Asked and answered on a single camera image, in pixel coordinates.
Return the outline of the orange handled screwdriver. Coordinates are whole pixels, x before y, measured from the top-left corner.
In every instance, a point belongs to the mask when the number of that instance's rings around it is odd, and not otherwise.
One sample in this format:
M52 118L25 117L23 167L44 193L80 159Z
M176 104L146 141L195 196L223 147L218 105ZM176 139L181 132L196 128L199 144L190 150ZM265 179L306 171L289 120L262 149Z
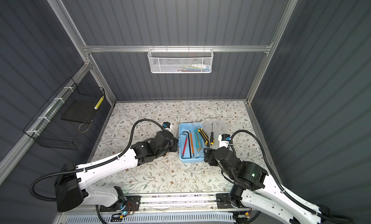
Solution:
M210 144L211 144L211 145L214 145L214 130L213 130L213 124L212 124L212 126L211 126Z

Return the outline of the red handled hex key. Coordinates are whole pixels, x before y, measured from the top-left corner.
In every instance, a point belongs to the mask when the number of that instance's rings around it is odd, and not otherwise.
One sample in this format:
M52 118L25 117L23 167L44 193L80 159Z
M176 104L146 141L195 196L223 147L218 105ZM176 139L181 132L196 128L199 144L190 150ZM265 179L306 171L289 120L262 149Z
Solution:
M185 142L184 142L184 147L183 147L183 151L182 151L182 158L184 158L186 148L187 148L187 144L188 144L188 134L187 134L187 132L182 132L181 135L185 136Z

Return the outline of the yellow black utility knife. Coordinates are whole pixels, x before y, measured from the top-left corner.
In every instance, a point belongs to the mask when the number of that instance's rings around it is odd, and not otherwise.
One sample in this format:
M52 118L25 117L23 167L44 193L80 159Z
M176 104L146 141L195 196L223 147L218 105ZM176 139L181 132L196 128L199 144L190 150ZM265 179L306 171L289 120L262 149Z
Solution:
M200 135L203 139L203 142L205 143L205 146L209 148L210 147L210 141L209 141L208 136L206 135L206 133L204 132L204 130L202 128L199 127L198 131L199 131L199 133L200 133Z

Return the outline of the light blue plastic tool box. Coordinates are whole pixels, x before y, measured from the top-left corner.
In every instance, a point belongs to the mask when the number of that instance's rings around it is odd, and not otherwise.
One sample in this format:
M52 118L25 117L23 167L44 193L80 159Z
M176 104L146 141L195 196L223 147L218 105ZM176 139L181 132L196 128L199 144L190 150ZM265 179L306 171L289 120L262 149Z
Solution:
M200 142L201 142L201 145L202 145L202 150L200 152L197 152L197 150L196 150L196 140L195 140L194 130L198 129L199 127L202 128L202 124L200 122L181 123L179 125L179 142L178 142L179 158L184 164L187 164L187 163L201 163L201 162L204 161L203 150L206 146L205 146L205 143L203 142L203 139L202 139L199 132L198 133L199 133L199 138L200 138ZM183 151L183 147L184 147L185 136L183 136L181 134L182 134L182 132L187 132L187 134L188 134L188 130L190 130L191 134L192 134L195 156L192 158L192 152L191 152L191 149L190 149L190 147L191 147L190 139L189 139L189 135L188 135L187 148L186 148L186 151L185 151L184 158L182 158L182 151Z

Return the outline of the clear tool box lid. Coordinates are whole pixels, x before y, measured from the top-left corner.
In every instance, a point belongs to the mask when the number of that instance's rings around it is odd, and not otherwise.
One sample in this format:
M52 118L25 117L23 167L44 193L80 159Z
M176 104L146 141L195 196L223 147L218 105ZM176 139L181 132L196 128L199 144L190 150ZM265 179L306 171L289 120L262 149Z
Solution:
M210 119L201 122L204 132L208 135L211 140L211 135L214 136L214 145L219 143L218 137L222 134L232 134L231 130L227 127L227 124L223 120Z

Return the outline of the orange handled hex key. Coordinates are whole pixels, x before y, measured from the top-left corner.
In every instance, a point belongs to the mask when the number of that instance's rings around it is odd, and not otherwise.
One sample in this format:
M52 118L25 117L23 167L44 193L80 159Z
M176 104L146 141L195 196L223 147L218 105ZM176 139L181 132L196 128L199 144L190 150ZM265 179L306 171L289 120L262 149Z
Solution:
M195 156L195 153L194 153L194 146L193 146L193 139L192 139L192 134L191 134L191 131L188 130L188 135L189 135L189 139L190 139L190 149L191 149L191 152L192 152L192 158Z

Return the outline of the teal utility knife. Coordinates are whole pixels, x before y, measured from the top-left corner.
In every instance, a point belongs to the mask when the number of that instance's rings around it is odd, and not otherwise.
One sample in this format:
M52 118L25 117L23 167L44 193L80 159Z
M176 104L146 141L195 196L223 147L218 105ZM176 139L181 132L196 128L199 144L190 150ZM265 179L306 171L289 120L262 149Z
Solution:
M197 152L200 152L202 150L202 145L199 138L198 129L194 130L195 140L196 140L196 150Z

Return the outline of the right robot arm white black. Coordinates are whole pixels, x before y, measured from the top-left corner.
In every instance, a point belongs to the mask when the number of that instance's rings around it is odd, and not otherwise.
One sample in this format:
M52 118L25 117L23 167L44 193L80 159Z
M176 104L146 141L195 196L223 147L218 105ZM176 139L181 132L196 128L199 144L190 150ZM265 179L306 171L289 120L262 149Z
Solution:
M241 161L226 147L205 148L204 161L219 166L233 181L228 201L235 208L254 208L285 224L321 224L320 215L329 215L325 205L317 206L294 195L288 189L280 190L264 168L254 162Z

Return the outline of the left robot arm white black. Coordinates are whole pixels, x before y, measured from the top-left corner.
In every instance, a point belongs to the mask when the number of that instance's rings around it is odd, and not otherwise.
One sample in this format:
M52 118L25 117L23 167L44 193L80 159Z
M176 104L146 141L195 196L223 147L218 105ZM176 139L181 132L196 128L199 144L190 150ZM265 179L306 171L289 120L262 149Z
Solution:
M81 172L59 175L55 181L56 203L59 212L70 211L80 205L98 205L110 211L128 211L128 202L121 188L101 188L94 183L125 169L134 168L176 152L178 139L168 131L156 133L154 138L133 144L123 156L114 155L106 165L104 159L75 166L65 164L64 169L81 169Z

